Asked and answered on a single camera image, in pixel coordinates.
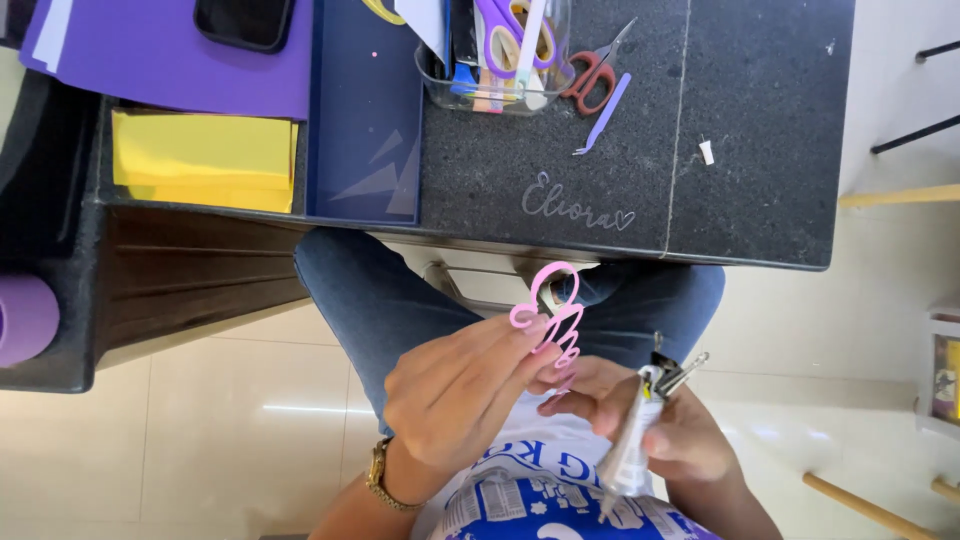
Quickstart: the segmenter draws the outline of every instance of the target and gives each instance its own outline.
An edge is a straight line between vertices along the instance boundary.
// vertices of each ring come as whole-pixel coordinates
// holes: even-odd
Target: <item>white t-shirt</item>
[[[492,446],[420,514],[411,540],[719,540],[648,495],[621,498],[600,524],[596,463],[610,448],[587,421],[537,414],[524,393]]]

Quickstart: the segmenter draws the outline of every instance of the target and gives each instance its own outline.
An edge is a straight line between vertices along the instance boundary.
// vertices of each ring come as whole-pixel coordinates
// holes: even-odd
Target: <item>purple foam sheet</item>
[[[177,110],[306,119],[311,0],[295,3],[282,51],[214,43],[193,24],[195,0],[74,0],[57,73],[33,58],[53,0],[39,0],[20,61],[64,83]]]
[[[57,335],[60,308],[34,276],[0,276],[0,368],[33,358]]]

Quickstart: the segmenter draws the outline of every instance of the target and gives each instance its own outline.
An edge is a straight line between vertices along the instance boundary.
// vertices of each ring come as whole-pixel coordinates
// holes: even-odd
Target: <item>pink acrylic cutout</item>
[[[557,331],[560,329],[560,323],[569,317],[570,315],[576,314],[577,318],[573,321],[573,324],[570,326],[570,329],[557,340],[557,345],[563,346],[565,342],[569,342],[564,349],[564,353],[557,358],[557,361],[553,363],[554,367],[557,369],[562,369],[561,377],[566,377],[563,384],[557,388],[557,393],[554,394],[549,400],[544,402],[544,406],[550,407],[552,404],[556,403],[565,393],[570,391],[570,386],[573,385],[573,380],[576,378],[576,373],[571,367],[573,365],[573,360],[577,359],[577,356],[580,355],[580,348],[574,347],[574,344],[577,342],[577,337],[580,335],[576,331],[577,325],[580,324],[580,319],[584,316],[584,306],[583,304],[574,304],[573,299],[577,297],[577,291],[580,290],[580,276],[577,275],[576,269],[570,265],[569,262],[551,262],[543,267],[537,275],[534,277],[533,283],[530,285],[530,304],[517,304],[513,309],[510,310],[510,324],[514,325],[515,328],[526,328],[530,326],[530,321],[517,321],[516,317],[524,312],[529,311],[536,315],[539,313],[539,308],[537,304],[537,294],[540,291],[540,286],[543,285],[543,282],[550,277],[550,274],[558,270],[568,270],[572,273],[573,276],[573,291],[570,293],[570,297],[567,299],[566,304],[560,308],[560,311],[556,315],[550,318],[547,321],[547,328],[549,332],[546,335],[546,338],[543,340],[543,343],[540,343],[537,347],[534,348],[531,353],[539,353],[542,351],[546,344],[553,341],[557,336]]]

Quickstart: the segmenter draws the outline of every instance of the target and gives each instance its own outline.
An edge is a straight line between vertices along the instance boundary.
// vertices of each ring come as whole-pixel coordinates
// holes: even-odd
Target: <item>blue jeans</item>
[[[411,271],[372,236],[319,227],[294,255],[300,280],[347,352],[364,393],[383,422],[383,381],[400,355],[481,320]],[[661,351],[683,362],[723,296],[719,266],[660,261],[602,264],[580,273],[585,306],[577,327],[583,355],[638,369],[650,361],[654,331]],[[564,288],[561,287],[562,300]]]

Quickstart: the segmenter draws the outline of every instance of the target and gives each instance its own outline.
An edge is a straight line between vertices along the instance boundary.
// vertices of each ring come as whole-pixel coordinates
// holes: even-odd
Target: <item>white tiled floor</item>
[[[956,40],[957,20],[953,0],[858,2],[841,192],[960,178],[960,128],[868,153],[960,113],[960,54],[912,61]],[[3,83],[9,56],[0,50]],[[0,106],[9,97],[0,86]],[[827,272],[728,271],[698,346],[711,364],[692,385],[788,538],[893,537],[803,486],[807,469],[925,527],[960,528],[958,508],[927,488],[937,474],[960,480],[960,444],[917,434],[910,413],[922,314],[960,288],[958,210],[842,211]],[[395,248],[413,268],[439,258],[512,268]],[[313,307],[110,368],[82,396],[0,392],[0,432],[0,539],[17,540],[306,531],[378,439],[359,379]]]

